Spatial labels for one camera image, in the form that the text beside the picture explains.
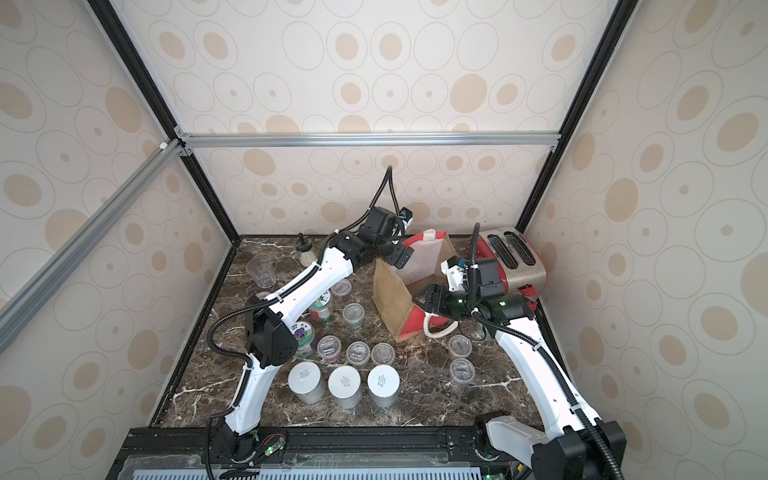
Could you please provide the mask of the red burlap canvas bag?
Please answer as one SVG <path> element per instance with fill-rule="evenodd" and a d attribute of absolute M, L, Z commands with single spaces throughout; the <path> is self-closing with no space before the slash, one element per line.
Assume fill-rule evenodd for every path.
<path fill-rule="evenodd" d="M 424 335 L 424 310 L 413 302 L 427 286 L 446 286 L 441 263 L 456 255 L 445 231 L 426 230 L 405 240 L 413 253 L 398 269 L 377 259 L 373 276 L 373 300 L 381 320 L 398 343 Z"/>

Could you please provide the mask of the seed jar red label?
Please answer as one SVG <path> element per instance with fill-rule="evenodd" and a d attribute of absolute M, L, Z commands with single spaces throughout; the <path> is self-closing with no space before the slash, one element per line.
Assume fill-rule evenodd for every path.
<path fill-rule="evenodd" d="M 473 351 L 472 341 L 464 335 L 453 335 L 447 342 L 450 355 L 455 359 L 466 359 Z"/>

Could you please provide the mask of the seed jar green label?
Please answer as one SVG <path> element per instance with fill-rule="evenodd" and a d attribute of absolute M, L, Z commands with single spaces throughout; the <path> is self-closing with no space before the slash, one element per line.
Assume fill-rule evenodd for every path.
<path fill-rule="evenodd" d="M 362 328 L 365 309 L 359 303 L 350 303 L 343 308 L 342 316 L 349 328 L 358 330 Z"/>

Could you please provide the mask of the wide jar pineapple lid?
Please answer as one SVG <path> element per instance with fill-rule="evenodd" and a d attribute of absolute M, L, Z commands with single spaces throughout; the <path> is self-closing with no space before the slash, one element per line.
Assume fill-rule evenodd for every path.
<path fill-rule="evenodd" d="M 333 296 L 327 290 L 318 297 L 309 307 L 309 313 L 312 319 L 328 323 L 333 319 Z"/>

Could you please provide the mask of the wide jar purple flower label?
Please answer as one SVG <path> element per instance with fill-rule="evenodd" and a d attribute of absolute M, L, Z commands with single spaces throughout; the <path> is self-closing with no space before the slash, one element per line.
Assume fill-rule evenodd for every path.
<path fill-rule="evenodd" d="M 297 341 L 296 358 L 309 358 L 315 350 L 315 330 L 306 321 L 297 321 L 292 327 L 293 336 Z"/>

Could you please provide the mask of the small jar red label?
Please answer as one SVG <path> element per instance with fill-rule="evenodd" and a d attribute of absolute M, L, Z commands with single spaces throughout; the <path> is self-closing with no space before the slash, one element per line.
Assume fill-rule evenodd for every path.
<path fill-rule="evenodd" d="M 337 363 L 342 353 L 341 340 L 334 335 L 326 335 L 317 343 L 317 355 L 326 363 Z"/>

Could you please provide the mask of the seed jar orange label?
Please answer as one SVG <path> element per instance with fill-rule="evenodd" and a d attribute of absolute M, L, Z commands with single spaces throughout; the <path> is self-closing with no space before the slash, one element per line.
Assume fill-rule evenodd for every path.
<path fill-rule="evenodd" d="M 363 341 L 351 343 L 346 350 L 347 363 L 356 368 L 366 366 L 370 360 L 370 355 L 371 349 Z"/>

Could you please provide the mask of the wide jar dark lid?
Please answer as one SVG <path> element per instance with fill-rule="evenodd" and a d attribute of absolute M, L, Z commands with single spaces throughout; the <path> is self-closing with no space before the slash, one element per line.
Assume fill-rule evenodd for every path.
<path fill-rule="evenodd" d="M 389 408 L 397 402 L 400 376 L 392 366 L 375 366 L 368 374 L 367 384 L 372 401 L 377 407 Z"/>

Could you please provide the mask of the wide jar white bottom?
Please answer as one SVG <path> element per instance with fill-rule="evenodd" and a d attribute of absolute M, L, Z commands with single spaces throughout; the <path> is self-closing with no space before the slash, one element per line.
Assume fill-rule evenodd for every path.
<path fill-rule="evenodd" d="M 362 399 L 362 383 L 358 370 L 349 365 L 335 368 L 328 378 L 328 390 L 340 408 L 354 409 Z"/>

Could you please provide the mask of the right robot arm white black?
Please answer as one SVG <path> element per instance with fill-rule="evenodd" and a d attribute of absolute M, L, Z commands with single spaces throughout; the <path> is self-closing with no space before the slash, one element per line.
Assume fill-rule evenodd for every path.
<path fill-rule="evenodd" d="M 621 479 L 626 435 L 605 422 L 564 373 L 546 344 L 526 297 L 504 284 L 492 258 L 477 255 L 480 229 L 468 253 L 441 268 L 446 284 L 430 284 L 414 298 L 427 319 L 458 327 L 473 319 L 486 327 L 513 361 L 539 412 L 535 429 L 502 411 L 475 420 L 475 448 L 484 460 L 506 454 L 538 479 Z"/>

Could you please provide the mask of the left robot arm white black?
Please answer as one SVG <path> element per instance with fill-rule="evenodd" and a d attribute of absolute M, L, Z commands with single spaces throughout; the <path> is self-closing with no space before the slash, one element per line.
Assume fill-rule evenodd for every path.
<path fill-rule="evenodd" d="M 278 369 L 298 349 L 292 328 L 323 293 L 376 259 L 397 268 L 405 266 L 412 249 L 401 240 L 412 218 L 409 209 L 399 207 L 393 168 L 388 167 L 365 212 L 346 228 L 326 236 L 320 254 L 309 267 L 265 300 L 215 321 L 206 334 L 210 351 L 243 362 L 243 373 L 230 406 L 209 420 L 218 435 L 235 442 L 251 437 L 258 428 L 266 394 Z M 245 314 L 250 316 L 246 321 L 245 350 L 239 352 L 217 344 L 217 330 Z"/>

